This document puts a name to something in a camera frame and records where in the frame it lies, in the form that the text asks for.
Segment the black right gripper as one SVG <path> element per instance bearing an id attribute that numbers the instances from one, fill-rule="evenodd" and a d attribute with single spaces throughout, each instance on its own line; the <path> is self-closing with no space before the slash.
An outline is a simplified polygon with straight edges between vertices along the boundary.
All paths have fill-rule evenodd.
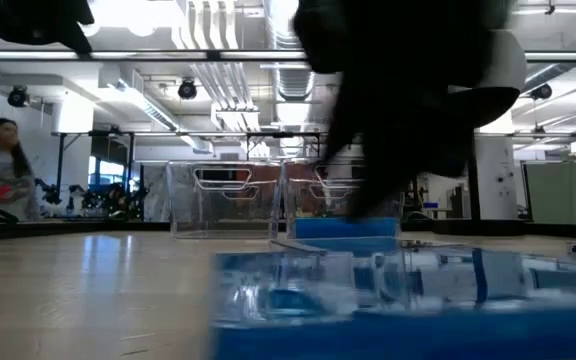
<path id="1" fill-rule="evenodd" d="M 311 69 L 341 76 L 323 162 L 361 139 L 363 179 L 347 217 L 363 219 L 394 200 L 415 175 L 396 159 L 397 127 L 369 103 L 403 90 L 413 101 L 448 94 L 423 131 L 419 173 L 463 175 L 474 130 L 496 121 L 520 91 L 493 80 L 512 0 L 298 0 L 292 19 Z"/>

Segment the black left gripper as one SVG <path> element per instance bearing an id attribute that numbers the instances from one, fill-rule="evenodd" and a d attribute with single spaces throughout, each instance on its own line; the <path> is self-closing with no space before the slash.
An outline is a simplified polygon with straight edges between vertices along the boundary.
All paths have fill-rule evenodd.
<path id="1" fill-rule="evenodd" d="M 59 43 L 75 53 L 91 53 L 81 25 L 94 22 L 87 0 L 0 0 L 0 38 L 10 43 Z"/>

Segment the blue jewel case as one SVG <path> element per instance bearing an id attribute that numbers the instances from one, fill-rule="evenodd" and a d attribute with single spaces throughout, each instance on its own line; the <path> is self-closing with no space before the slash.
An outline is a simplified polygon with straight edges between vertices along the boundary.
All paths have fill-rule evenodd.
<path id="1" fill-rule="evenodd" d="M 346 218 L 297 218 L 296 227 L 376 227 L 376 228 L 397 228 L 399 221 L 392 217 L 367 218 L 357 222 L 352 222 Z"/>
<path id="2" fill-rule="evenodd" d="M 393 229 L 359 229 L 359 228 L 304 228 L 295 231 L 296 238 L 363 238 L 363 237 L 394 237 Z"/>
<path id="3" fill-rule="evenodd" d="M 225 254 L 214 360 L 576 360 L 576 259 L 467 247 Z"/>

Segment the white building column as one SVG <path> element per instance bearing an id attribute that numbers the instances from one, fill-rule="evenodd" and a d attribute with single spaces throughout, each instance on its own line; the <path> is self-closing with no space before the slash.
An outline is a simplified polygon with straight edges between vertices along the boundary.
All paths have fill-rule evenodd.
<path id="1" fill-rule="evenodd" d="M 510 110 L 476 130 L 479 208 L 484 220 L 517 218 L 514 152 L 508 137 L 514 131 Z"/>

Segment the clear plastic bin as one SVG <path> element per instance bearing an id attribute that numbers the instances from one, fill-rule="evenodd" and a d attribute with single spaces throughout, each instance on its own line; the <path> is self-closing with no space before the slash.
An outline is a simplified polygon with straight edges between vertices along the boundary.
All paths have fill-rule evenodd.
<path id="1" fill-rule="evenodd" d="M 401 195 L 366 218 L 351 220 L 347 217 L 351 196 L 359 188 L 363 179 L 363 160 L 342 157 L 329 164 L 321 164 L 313 159 L 293 158 L 282 164 L 282 190 L 287 237 L 295 237 L 297 218 L 346 218 L 357 222 L 367 218 L 392 217 L 399 221 L 397 228 L 376 227 L 323 227 L 393 229 L 400 231 L 400 218 L 403 210 Z"/>
<path id="2" fill-rule="evenodd" d="M 179 239 L 277 237 L 282 168 L 273 161 L 166 165 L 171 232 Z"/>

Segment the green partition screen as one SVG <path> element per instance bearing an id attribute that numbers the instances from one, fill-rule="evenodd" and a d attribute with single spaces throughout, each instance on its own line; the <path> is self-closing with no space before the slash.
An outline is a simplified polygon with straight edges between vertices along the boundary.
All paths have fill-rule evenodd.
<path id="1" fill-rule="evenodd" d="M 535 223 L 576 225 L 576 162 L 527 163 L 524 180 Z"/>

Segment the black background robot arms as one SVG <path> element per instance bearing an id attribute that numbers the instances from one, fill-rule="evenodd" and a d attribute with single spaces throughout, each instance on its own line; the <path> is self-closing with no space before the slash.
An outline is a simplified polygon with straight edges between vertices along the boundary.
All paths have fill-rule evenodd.
<path id="1" fill-rule="evenodd" d="M 56 184 L 47 184 L 39 178 L 34 183 L 43 193 L 40 213 L 46 218 L 141 220 L 149 193 L 147 188 L 130 192 L 121 183 L 112 183 L 88 189 L 70 185 L 67 194 L 61 195 Z"/>

